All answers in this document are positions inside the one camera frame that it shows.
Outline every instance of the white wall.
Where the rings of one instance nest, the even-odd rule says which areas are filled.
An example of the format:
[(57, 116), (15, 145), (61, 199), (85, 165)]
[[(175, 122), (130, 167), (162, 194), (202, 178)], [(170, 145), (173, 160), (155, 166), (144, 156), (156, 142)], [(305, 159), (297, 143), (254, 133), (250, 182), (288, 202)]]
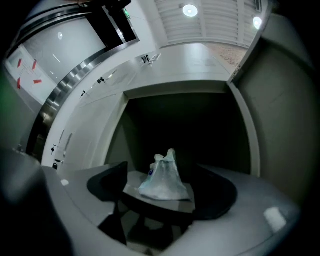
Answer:
[(56, 84), (81, 62), (106, 48), (85, 17), (47, 28), (23, 45)]
[(157, 50), (156, 41), (152, 34), (151, 28), (147, 21), (146, 15), (143, 12), (137, 0), (133, 0), (131, 4), (126, 7), (131, 16), (131, 23), (140, 42), (118, 52), (112, 57), (108, 58), (97, 68), (95, 68), (89, 75), (87, 75), (80, 84), (74, 89), (72, 94), (65, 101), (56, 116), (49, 135), (47, 137), (45, 148), (42, 156), (42, 165), (52, 166), (55, 159), (55, 154), (51, 155), (51, 147), (53, 144), (59, 144), (59, 140), (63, 130), (66, 127), (71, 115), (75, 111), (76, 106), (80, 102), (80, 95), (82, 91), (88, 91), (93, 84), (105, 73), (113, 68), (134, 59), (140, 55), (153, 52)]

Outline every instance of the ceiling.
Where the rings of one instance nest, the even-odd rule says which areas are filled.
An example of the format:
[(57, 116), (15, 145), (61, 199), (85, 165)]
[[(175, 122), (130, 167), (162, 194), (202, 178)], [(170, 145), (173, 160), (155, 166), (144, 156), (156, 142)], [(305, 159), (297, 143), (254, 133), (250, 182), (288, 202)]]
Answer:
[[(161, 23), (153, 26), (155, 34), (162, 33), (161, 47), (192, 42), (219, 42), (248, 48), (257, 33), (253, 18), (262, 18), (268, 4), (268, 0), (262, 0), (261, 12), (256, 8), (256, 0), (148, 1), (154, 1), (157, 14), (153, 17), (158, 17)], [(197, 7), (197, 16), (187, 17), (183, 14), (182, 8), (187, 4)]]

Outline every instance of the white plastic bag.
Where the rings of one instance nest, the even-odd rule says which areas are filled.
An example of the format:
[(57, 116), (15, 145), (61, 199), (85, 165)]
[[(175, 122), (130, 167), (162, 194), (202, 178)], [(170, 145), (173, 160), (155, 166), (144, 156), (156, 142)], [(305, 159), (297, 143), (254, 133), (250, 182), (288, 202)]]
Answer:
[(148, 177), (138, 189), (140, 195), (166, 201), (190, 199), (179, 176), (174, 149), (169, 149), (166, 157), (156, 154), (154, 159)]

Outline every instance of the plastic bag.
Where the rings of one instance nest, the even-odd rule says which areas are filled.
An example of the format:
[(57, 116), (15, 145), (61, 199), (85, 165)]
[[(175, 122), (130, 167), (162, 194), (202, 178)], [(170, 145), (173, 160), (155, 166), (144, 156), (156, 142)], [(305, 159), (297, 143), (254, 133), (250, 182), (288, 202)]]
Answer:
[(169, 149), (166, 157), (156, 154), (154, 159), (148, 177), (138, 189), (140, 195), (166, 201), (190, 199), (179, 176), (174, 149)]

